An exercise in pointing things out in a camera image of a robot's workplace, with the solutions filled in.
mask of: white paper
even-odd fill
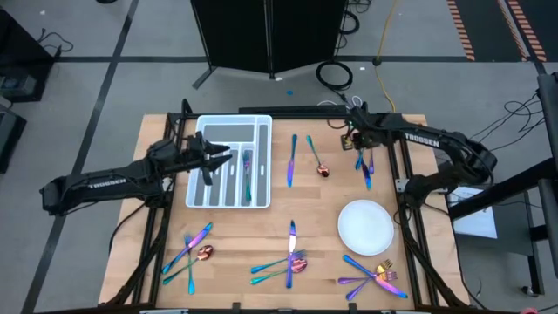
[[[482,192],[481,189],[459,187],[456,188],[449,196],[448,200],[451,206],[463,201],[473,195]],[[453,222],[453,229],[455,233],[471,236],[484,236],[497,239],[496,224],[494,223],[494,213],[492,207],[485,208],[474,214],[459,218]]]

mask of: white plate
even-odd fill
[[[339,214],[339,236],[353,252],[375,256],[389,248],[393,222],[383,207],[374,201],[352,201]]]

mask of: orange striped floor marking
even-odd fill
[[[463,46],[465,55],[467,59],[474,61],[473,46],[471,45],[471,41],[467,36],[465,26],[463,25],[463,21],[461,20],[459,9],[457,8],[457,5],[455,4],[454,0],[446,0],[446,1],[447,1],[447,7],[450,9],[450,13],[452,14],[452,19],[453,19],[453,23],[455,24],[455,28],[459,33],[459,40],[461,41],[461,45]]]
[[[500,10],[502,12],[502,16],[504,16],[504,18],[506,19],[507,28],[509,28],[509,32],[514,37],[515,45],[517,46],[517,50],[520,52],[520,55],[521,55],[521,61],[525,62],[525,61],[527,61],[527,52],[523,49],[523,46],[521,45],[521,41],[520,41],[520,38],[519,38],[518,34],[515,33],[514,24],[513,24],[512,20],[509,18],[509,16],[506,14],[506,10],[504,9],[504,5],[502,4],[502,1],[505,1],[505,0],[496,0],[496,2],[498,2],[498,6],[500,7]]]
[[[527,18],[525,17],[520,4],[516,0],[509,0],[508,2],[510,8],[512,8],[512,14],[514,14],[515,18],[520,24],[521,30],[527,37],[528,43],[526,44],[529,44],[533,48],[534,54],[536,55],[537,59],[539,59],[539,61],[546,62],[547,54],[542,49],[541,43],[539,42],[537,36],[534,34],[529,21],[527,21]]]

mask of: black panel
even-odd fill
[[[274,0],[274,72],[333,58],[346,0]]]
[[[263,0],[191,0],[211,65],[268,72]]]

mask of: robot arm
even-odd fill
[[[231,158],[221,154],[229,147],[211,144],[201,133],[188,136],[187,148],[182,152],[171,140],[160,140],[151,145],[146,157],[126,167],[87,174],[58,177],[41,189],[43,209],[51,215],[66,215],[84,202],[138,198],[149,205],[160,198],[163,179],[170,174],[200,168],[206,184],[211,185],[209,172],[215,171]]]
[[[436,189],[454,190],[460,183],[473,185],[492,179],[496,157],[482,144],[469,140],[462,133],[416,125],[405,121],[398,113],[368,114],[358,107],[351,109],[346,124],[349,131],[345,137],[350,138],[356,149],[386,145],[390,133],[394,140],[406,139],[447,153],[452,160],[450,167],[443,167],[429,176],[418,174],[409,178],[404,198],[412,207],[420,207]]]

